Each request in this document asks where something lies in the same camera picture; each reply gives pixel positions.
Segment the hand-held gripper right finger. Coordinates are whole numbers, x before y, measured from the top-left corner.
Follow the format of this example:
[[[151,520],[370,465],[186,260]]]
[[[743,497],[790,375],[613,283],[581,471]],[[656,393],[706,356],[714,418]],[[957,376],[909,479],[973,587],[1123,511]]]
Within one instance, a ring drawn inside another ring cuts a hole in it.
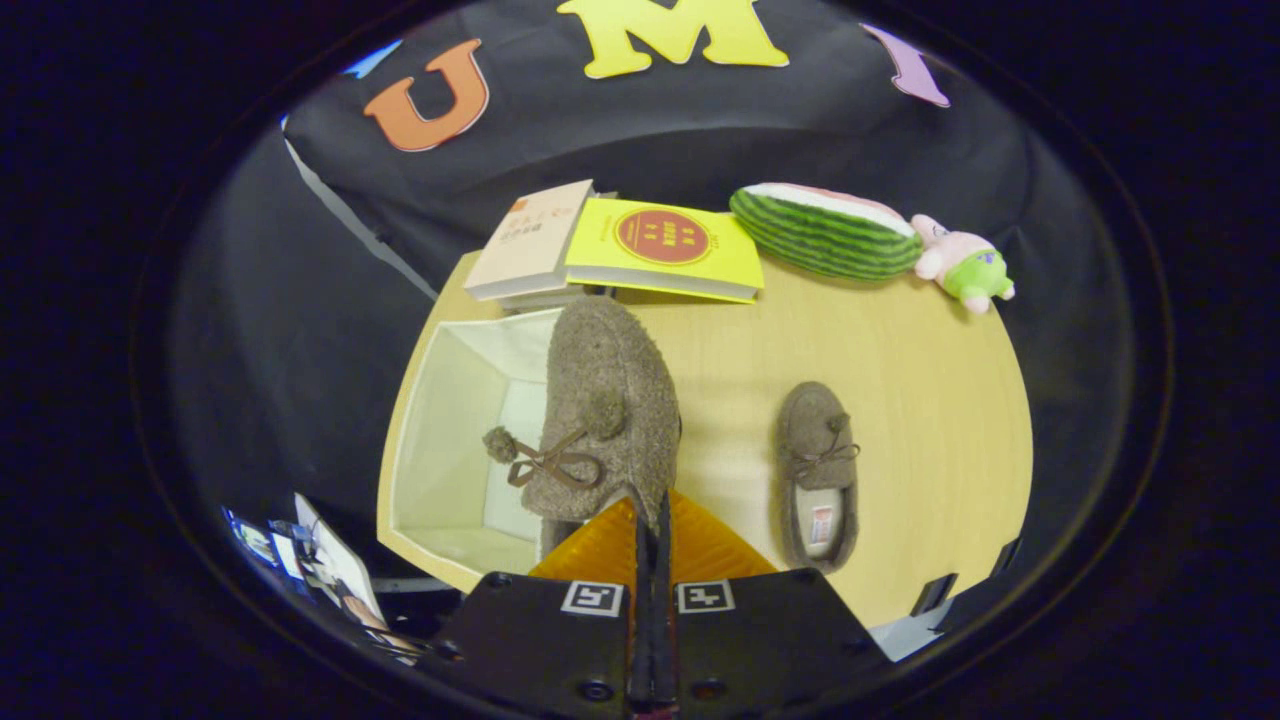
[[[827,715],[891,662],[827,578],[780,571],[714,514],[669,493],[677,719]]]

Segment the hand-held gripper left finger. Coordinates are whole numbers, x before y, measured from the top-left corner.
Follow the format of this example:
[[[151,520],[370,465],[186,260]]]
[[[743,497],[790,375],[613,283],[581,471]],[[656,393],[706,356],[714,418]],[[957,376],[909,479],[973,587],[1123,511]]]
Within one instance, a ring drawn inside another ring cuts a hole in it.
[[[657,708],[657,537],[628,528],[628,583],[486,574],[428,642],[448,682],[540,719],[641,719]]]

